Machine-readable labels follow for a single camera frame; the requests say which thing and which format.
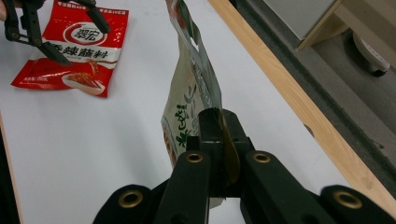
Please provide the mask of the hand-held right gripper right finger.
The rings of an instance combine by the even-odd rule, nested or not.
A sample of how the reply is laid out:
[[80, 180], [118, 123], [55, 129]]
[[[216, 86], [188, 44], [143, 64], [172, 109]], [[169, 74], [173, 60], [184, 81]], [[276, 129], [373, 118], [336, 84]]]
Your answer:
[[239, 156], [247, 224], [336, 224], [276, 156], [254, 148], [235, 113], [226, 110], [224, 117]]

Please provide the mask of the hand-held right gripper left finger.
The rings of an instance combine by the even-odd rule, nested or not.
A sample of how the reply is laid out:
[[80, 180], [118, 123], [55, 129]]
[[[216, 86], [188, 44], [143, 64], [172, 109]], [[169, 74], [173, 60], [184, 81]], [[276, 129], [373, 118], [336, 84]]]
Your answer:
[[199, 133], [190, 136], [169, 178], [153, 224], [207, 224], [210, 197], [220, 192], [223, 140], [219, 110], [199, 113]]

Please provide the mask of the red and white sauce packet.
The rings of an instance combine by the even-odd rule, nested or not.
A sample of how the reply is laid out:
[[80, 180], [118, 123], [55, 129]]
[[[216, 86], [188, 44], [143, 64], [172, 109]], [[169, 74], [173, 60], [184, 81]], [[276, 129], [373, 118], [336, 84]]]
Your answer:
[[90, 20], [84, 6], [54, 0], [43, 39], [59, 50], [70, 64], [56, 63], [36, 49], [12, 85], [44, 91], [77, 89], [106, 98], [120, 57], [129, 12], [104, 7], [99, 11], [109, 24], [107, 34]]

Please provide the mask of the beige and green food packet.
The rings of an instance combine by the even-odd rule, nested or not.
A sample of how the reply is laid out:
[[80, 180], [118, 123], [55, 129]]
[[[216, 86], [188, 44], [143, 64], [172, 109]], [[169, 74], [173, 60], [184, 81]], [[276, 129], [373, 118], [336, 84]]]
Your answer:
[[240, 175], [239, 156], [232, 141], [230, 125], [222, 108], [221, 91], [202, 42], [200, 30], [184, 0], [165, 0], [170, 21], [177, 31], [179, 57], [163, 111], [163, 139], [172, 163], [187, 150], [188, 139], [200, 133], [199, 114], [214, 112], [223, 148], [219, 151], [225, 185]]

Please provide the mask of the white table cover sheet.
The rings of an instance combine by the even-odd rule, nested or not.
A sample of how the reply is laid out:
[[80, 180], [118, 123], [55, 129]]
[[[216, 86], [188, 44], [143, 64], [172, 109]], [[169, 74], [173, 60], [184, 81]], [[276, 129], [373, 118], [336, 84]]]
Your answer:
[[[314, 192], [345, 179], [209, 0], [185, 0], [222, 92], [255, 148], [273, 153]], [[0, 24], [0, 123], [24, 224], [92, 224], [117, 189], [153, 188], [172, 166], [161, 118], [177, 58], [164, 0], [98, 0], [129, 22], [107, 98], [31, 91], [13, 79], [31, 48]]]

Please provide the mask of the round floor device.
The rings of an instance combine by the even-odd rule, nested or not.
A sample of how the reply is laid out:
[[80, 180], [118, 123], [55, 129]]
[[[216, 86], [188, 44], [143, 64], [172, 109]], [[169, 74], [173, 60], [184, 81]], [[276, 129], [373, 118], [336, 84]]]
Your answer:
[[390, 69], [390, 63], [386, 61], [375, 49], [364, 41], [357, 33], [353, 33], [353, 41], [360, 54], [375, 68], [374, 77], [384, 76]]

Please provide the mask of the wooden desk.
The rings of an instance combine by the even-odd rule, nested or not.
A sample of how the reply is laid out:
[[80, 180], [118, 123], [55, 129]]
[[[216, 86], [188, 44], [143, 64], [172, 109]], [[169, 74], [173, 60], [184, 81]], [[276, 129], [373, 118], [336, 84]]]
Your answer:
[[337, 0], [298, 49], [341, 34], [357, 33], [396, 68], [396, 0]]

